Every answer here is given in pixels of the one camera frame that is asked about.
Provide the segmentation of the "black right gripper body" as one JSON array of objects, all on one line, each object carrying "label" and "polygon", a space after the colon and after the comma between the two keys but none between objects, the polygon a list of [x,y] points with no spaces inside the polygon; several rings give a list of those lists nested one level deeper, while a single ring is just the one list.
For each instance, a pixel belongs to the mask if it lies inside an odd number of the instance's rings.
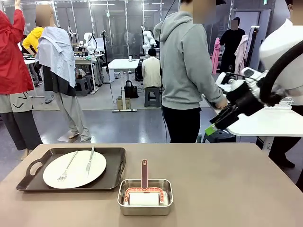
[{"label": "black right gripper body", "polygon": [[246,82],[238,88],[228,92],[227,99],[232,106],[232,115],[245,114],[251,116],[264,108],[264,105],[256,98]]}]

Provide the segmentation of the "person's right hand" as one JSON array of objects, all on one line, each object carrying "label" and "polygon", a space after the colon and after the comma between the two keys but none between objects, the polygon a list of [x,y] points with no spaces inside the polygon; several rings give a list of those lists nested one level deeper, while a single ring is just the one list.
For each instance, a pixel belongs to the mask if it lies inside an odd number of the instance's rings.
[{"label": "person's right hand", "polygon": [[220,102],[216,103],[217,109],[224,109],[228,105],[228,100],[224,97]]}]

